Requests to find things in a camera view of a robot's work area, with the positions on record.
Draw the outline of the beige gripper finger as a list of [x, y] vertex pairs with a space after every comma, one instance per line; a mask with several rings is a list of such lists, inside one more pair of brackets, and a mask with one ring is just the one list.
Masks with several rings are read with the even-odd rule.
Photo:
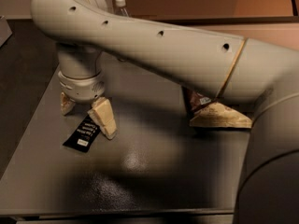
[[61, 103], [61, 113], [64, 116], [67, 115], [69, 112], [71, 112], [76, 104], [64, 92], [62, 92], [60, 95], [60, 103]]
[[117, 132], [116, 121], [110, 101], [106, 97], [100, 97], [92, 103], [92, 108], [88, 111], [90, 118], [100, 127], [103, 135], [111, 140]]

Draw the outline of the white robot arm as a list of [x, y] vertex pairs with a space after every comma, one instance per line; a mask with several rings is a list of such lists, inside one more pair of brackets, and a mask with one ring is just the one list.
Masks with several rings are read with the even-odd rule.
[[107, 12], [105, 0], [32, 0], [35, 25], [60, 44], [66, 96], [104, 91], [96, 54], [126, 59], [215, 102], [254, 112], [234, 224], [299, 224], [299, 53], [242, 36]]

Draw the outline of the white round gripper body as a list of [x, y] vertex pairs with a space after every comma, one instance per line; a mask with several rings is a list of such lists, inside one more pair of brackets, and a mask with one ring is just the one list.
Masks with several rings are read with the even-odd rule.
[[58, 73], [62, 92], [79, 104], [90, 104], [105, 92], [105, 84], [101, 73], [95, 77], [73, 79]]

